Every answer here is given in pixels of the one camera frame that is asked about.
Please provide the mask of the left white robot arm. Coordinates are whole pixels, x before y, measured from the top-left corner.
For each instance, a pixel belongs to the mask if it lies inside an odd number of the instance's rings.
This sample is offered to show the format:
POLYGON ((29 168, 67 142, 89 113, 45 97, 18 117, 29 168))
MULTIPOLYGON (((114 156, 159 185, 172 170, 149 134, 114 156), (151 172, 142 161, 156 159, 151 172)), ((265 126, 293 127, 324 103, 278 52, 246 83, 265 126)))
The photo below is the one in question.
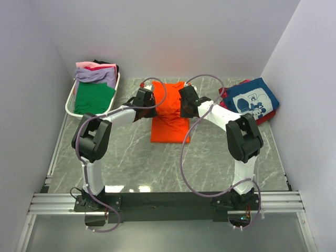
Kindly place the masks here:
POLYGON ((108 149, 110 134, 125 124, 142 118, 154 118, 157 115, 155 106, 153 86, 147 85, 141 87, 136 96, 106 115, 86 113, 82 116, 71 142, 82 166, 80 205, 87 205, 93 211, 107 206, 100 160, 108 149))

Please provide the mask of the orange t shirt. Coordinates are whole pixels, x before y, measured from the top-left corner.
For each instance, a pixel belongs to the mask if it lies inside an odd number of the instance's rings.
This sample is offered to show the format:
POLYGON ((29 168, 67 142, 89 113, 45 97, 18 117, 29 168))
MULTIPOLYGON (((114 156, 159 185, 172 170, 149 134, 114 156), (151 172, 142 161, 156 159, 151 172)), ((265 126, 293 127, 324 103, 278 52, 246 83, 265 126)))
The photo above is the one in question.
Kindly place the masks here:
POLYGON ((190 142, 190 138, 185 136, 190 128, 190 120, 181 117, 179 90, 184 84, 185 82, 179 81, 162 86, 158 81, 152 82, 156 101, 163 101, 156 107, 157 116, 152 119, 152 143, 182 143, 184 140, 186 143, 190 142))

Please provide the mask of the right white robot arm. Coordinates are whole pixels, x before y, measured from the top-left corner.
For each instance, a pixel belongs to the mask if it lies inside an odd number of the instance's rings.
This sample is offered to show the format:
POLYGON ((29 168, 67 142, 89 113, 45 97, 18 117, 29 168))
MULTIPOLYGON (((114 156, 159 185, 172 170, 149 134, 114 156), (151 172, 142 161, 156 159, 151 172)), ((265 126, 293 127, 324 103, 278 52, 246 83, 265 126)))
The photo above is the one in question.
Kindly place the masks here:
POLYGON ((215 206, 228 210, 245 209, 258 201, 254 194, 254 169, 257 156, 263 147, 257 123, 253 115, 229 111, 208 97, 199 97, 193 86, 179 90, 181 117, 198 117, 207 120, 226 132, 229 153, 234 159, 233 185, 225 193, 211 195, 215 206))

